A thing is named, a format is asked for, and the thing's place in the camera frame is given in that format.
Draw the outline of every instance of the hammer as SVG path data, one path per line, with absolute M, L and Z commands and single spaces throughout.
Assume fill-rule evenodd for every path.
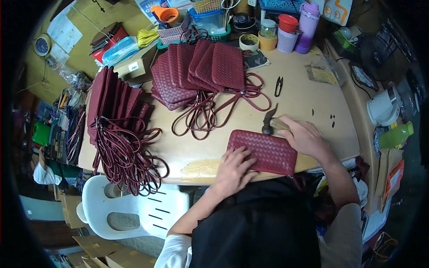
M 277 111 L 278 103 L 275 105 L 275 108 L 271 111 L 268 111 L 264 117 L 264 126 L 262 127 L 262 133 L 265 135 L 272 135 L 273 129 L 286 129 L 290 130 L 289 126 L 283 123 L 278 117 L 274 117 L 273 115 Z

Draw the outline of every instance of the yellow wall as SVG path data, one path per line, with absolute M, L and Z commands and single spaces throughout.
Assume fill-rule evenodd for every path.
M 146 28 L 150 24 L 150 21 L 140 11 L 134 0 L 121 0 L 114 6 L 106 1 L 99 0 L 98 2 L 106 12 L 103 13 L 96 3 L 88 0 L 78 0 L 74 7 L 87 16 L 100 30 L 115 21 L 119 21 L 122 22 L 124 29 L 130 36 L 135 36 L 138 30 Z M 57 5 L 48 13 L 41 29 L 39 27 L 34 38 L 37 38 L 41 32 L 46 33 L 49 26 L 49 19 L 56 10 L 56 7 Z M 94 57 L 88 56 L 91 50 L 89 44 L 98 31 L 85 17 L 74 9 L 71 9 L 67 16 L 82 33 L 82 38 L 70 51 L 70 58 L 66 64 L 71 68 L 85 72 L 93 79 L 99 67 L 95 64 Z M 27 52 L 26 64 L 27 86 L 41 82 L 45 63 L 43 57 L 37 55 L 34 51 L 34 45 Z M 29 88 L 29 91 L 47 103 L 52 104 L 59 97 L 61 91 L 64 88 L 68 88 L 69 85 L 61 76 L 52 71 L 49 66 L 46 67 L 45 77 L 47 78 L 46 85 L 38 84 Z

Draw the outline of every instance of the green plastic bottle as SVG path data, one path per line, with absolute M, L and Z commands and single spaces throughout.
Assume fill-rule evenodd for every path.
M 406 124 L 395 127 L 386 133 L 380 135 L 380 148 L 394 148 L 397 145 L 404 143 L 409 136 L 413 135 L 414 128 L 413 123 L 408 122 Z

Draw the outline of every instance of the red cup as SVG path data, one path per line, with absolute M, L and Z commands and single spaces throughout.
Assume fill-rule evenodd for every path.
M 296 30 L 297 25 L 298 20 L 291 15 L 281 14 L 278 17 L 278 27 L 286 33 Z

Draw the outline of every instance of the person in white shirt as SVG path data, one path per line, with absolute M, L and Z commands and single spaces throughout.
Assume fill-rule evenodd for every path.
M 30 161 L 31 169 L 33 170 L 33 179 L 38 184 L 55 184 L 60 187 L 62 190 L 69 188 L 69 185 L 76 186 L 76 177 L 79 174 L 79 169 L 76 167 L 58 165 L 53 160 L 49 160 L 49 163 L 53 166 L 51 168 L 47 164 L 47 160 L 43 156 L 44 147 L 39 149 L 39 162 L 35 164 L 33 161 Z M 70 175 L 64 179 L 61 177 L 61 172 L 59 171 L 59 166 L 66 167 L 66 170 L 63 170 L 63 176 Z
M 155 268 L 360 267 L 360 201 L 345 167 L 309 122 L 282 130 L 290 145 L 322 166 L 339 209 L 322 237 L 302 193 L 285 177 L 248 182 L 250 150 L 228 150 L 215 183 L 168 231 Z

